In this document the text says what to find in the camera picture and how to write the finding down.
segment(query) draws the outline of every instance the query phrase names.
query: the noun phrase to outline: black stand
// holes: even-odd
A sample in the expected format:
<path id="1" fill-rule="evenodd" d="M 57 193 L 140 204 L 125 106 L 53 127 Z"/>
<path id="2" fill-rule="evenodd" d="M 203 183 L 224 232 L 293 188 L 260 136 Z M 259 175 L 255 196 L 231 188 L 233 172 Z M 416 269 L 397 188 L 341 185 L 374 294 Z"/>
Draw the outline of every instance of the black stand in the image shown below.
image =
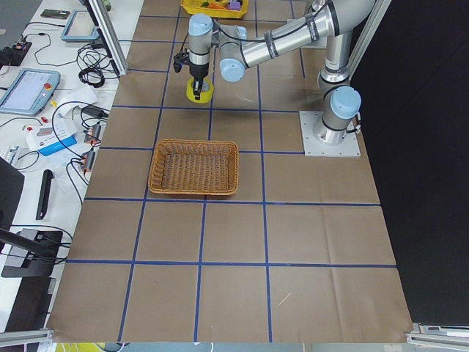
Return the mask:
<path id="1" fill-rule="evenodd" d="M 24 230 L 14 234 L 0 228 L 0 241 L 13 246 L 1 273 L 3 277 L 49 276 L 62 241 L 62 231 Z M 25 259 L 13 257 L 18 253 L 15 247 L 24 250 L 19 256 Z"/>

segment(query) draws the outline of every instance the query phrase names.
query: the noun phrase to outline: tablet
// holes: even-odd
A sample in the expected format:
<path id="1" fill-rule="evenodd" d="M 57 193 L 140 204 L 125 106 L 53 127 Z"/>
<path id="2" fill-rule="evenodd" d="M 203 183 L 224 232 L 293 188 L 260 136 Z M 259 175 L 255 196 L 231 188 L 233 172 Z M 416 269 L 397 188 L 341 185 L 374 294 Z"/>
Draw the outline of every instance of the tablet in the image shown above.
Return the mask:
<path id="1" fill-rule="evenodd" d="M 61 39 L 65 42 L 91 42 L 99 37 L 88 11 L 75 10 L 68 19 Z"/>
<path id="2" fill-rule="evenodd" d="M 60 82 L 57 71 L 22 69 L 0 99 L 0 112 L 35 115 L 44 109 Z"/>

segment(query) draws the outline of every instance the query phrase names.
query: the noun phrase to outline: white desk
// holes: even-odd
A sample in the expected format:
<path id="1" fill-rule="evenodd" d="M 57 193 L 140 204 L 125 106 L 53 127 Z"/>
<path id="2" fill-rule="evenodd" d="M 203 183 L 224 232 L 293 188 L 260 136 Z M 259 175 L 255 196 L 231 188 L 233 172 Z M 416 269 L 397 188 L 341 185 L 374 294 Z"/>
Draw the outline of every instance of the white desk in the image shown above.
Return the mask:
<path id="1" fill-rule="evenodd" d="M 111 17 L 114 29 L 116 30 L 117 37 L 120 40 L 131 40 L 137 20 L 139 19 L 139 13 L 143 0 L 113 0 L 112 10 L 109 15 Z M 31 21 L 42 21 L 49 23 L 65 24 L 66 21 L 44 19 L 40 17 L 40 13 L 45 9 L 58 9 L 58 10 L 77 10 L 83 9 L 78 0 L 43 0 L 38 10 L 34 14 Z M 76 58 L 77 49 L 80 48 L 83 43 L 66 43 L 60 39 L 62 28 L 53 26 L 43 25 L 31 25 L 26 28 L 23 34 L 45 32 L 51 36 L 51 46 L 39 52 L 38 57 L 41 62 L 50 62 L 60 64 L 63 62 L 73 61 Z M 46 36 L 31 36 L 28 41 L 32 42 L 32 47 L 29 49 L 22 65 L 20 67 L 11 67 L 10 71 L 0 76 L 0 87 L 8 87 L 16 78 L 19 70 L 22 68 L 39 68 L 42 70 L 57 70 L 61 74 L 61 81 L 59 88 L 54 93 L 54 100 L 60 101 L 71 89 L 82 87 L 83 84 L 78 80 L 78 66 L 77 64 L 70 64 L 62 67 L 53 67 L 48 65 L 39 65 L 34 58 L 34 52 L 44 45 L 48 44 L 48 38 Z M 127 56 L 130 48 L 130 43 L 122 43 L 122 49 L 124 54 Z M 2 68 L 0 73 L 4 73 L 6 68 Z M 98 102 L 96 105 L 105 109 L 110 109 L 114 96 L 116 94 L 118 80 L 108 80 L 105 85 L 95 92 L 98 96 Z M 36 117 L 45 116 L 48 119 L 51 118 L 53 108 L 48 105 L 41 111 Z M 10 120 L 13 117 L 19 117 L 19 115 L 11 114 L 0 114 L 0 124 Z M 66 118 L 71 117 L 71 112 L 67 114 Z M 84 133 L 83 128 L 80 126 L 80 118 L 77 114 L 75 123 L 77 124 L 78 132 L 75 134 L 77 144 L 71 147 L 72 150 L 77 153 L 83 153 L 89 150 L 89 145 L 84 144 Z M 0 128 L 0 143 L 1 145 L 17 144 L 22 147 L 27 147 L 25 135 L 26 131 L 22 130 L 22 127 L 27 124 L 35 124 L 34 120 L 16 120 Z M 18 211 L 15 215 L 14 224 L 44 224 L 55 227 L 60 227 L 73 234 L 73 231 L 78 220 L 78 216 L 81 210 L 81 204 L 78 201 L 78 197 L 73 189 L 70 181 L 68 180 L 67 174 L 65 173 L 66 163 L 73 157 L 68 150 L 62 150 L 54 153 L 48 157 L 40 156 L 39 161 L 30 169 L 24 170 L 25 183 L 23 194 L 21 196 Z M 27 166 L 28 160 L 21 160 L 24 165 Z M 43 177 L 43 170 L 51 169 L 54 172 L 55 179 L 53 180 L 51 187 L 51 194 L 48 203 L 48 212 L 42 221 L 36 221 L 36 209 L 37 200 L 39 199 L 40 185 Z M 85 184 L 74 177 L 75 184 L 82 196 L 86 192 Z M 21 230 L 21 227 L 12 227 L 12 232 Z M 6 245 L 3 253 L 8 253 L 10 246 Z M 59 250 L 58 257 L 64 257 L 67 255 L 67 250 L 62 248 Z M 4 266 L 6 257 L 0 256 L 0 270 Z M 59 283 L 60 276 L 62 275 L 63 265 L 56 265 L 52 277 L 57 279 Z M 0 331 L 4 331 L 9 319 L 12 305 L 15 301 L 16 293 L 18 292 L 19 284 L 21 279 L 16 278 L 3 278 L 0 277 Z M 59 285 L 56 285 L 53 298 L 55 297 L 56 290 Z"/>

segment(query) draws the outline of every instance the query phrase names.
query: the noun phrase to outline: power adapter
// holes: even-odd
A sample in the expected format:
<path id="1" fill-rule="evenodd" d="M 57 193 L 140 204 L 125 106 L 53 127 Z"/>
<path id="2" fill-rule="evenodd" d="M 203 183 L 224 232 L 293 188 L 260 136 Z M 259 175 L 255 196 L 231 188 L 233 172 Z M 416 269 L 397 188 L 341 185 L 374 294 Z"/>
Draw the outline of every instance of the power adapter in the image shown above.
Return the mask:
<path id="1" fill-rule="evenodd" d="M 84 108 L 82 108 L 81 111 L 83 113 L 85 113 L 85 114 L 87 114 L 91 117 L 95 117 L 97 119 L 103 119 L 103 118 L 106 118 L 106 117 L 109 116 L 109 114 L 104 112 L 104 110 L 98 108 L 97 106 L 93 106 L 93 105 L 85 106 Z"/>

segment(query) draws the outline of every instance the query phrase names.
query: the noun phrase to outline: metal mounting plate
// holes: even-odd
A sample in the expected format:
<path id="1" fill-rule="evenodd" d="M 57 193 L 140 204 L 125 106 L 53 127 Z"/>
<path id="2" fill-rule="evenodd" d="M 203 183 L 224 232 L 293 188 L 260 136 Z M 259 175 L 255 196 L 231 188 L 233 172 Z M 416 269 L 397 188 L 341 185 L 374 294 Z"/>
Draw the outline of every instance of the metal mounting plate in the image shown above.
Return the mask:
<path id="1" fill-rule="evenodd" d="M 303 136 L 303 149 L 306 156 L 348 157 L 357 158 L 360 154 L 357 136 L 349 133 L 339 145 L 326 145 L 319 142 L 313 135 L 315 122 L 322 117 L 323 111 L 300 111 L 301 135 Z"/>

